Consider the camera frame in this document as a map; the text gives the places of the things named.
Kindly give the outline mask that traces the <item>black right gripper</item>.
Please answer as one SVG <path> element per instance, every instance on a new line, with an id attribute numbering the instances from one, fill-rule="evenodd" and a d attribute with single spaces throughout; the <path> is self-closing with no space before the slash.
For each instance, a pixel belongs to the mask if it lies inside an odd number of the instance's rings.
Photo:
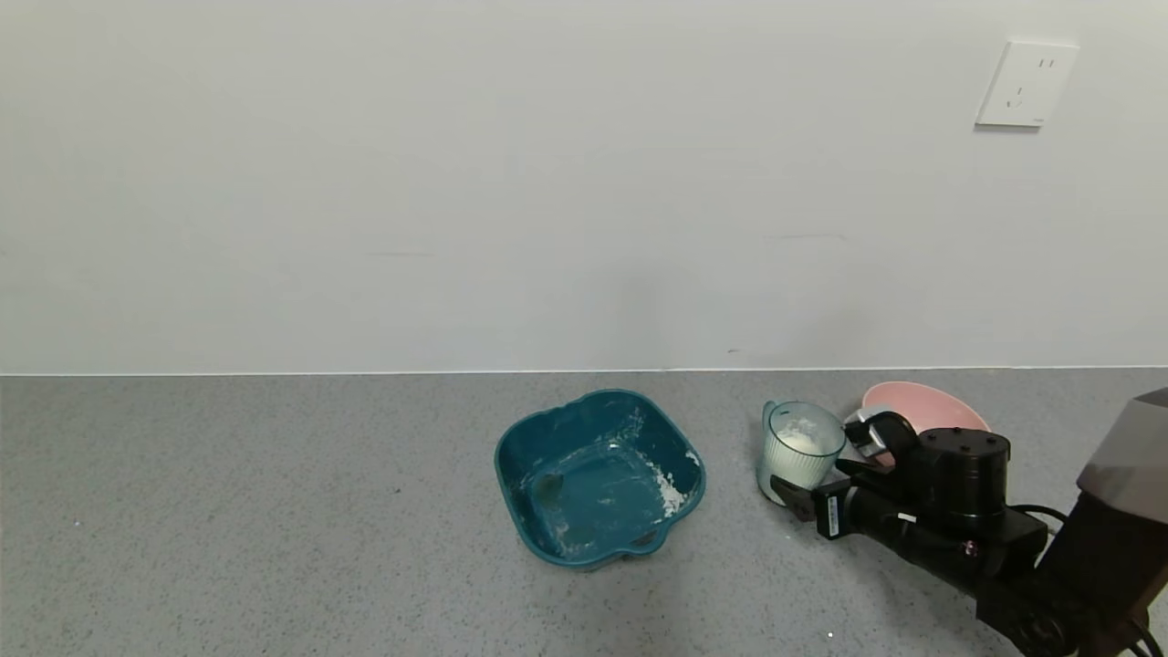
<path id="1" fill-rule="evenodd" d="M 851 534 L 870 537 L 887 548 L 918 548 L 922 533 L 911 496 L 894 463 L 837 459 L 844 477 L 809 491 L 779 475 L 770 476 L 770 490 L 800 521 L 814 521 L 825 539 Z"/>

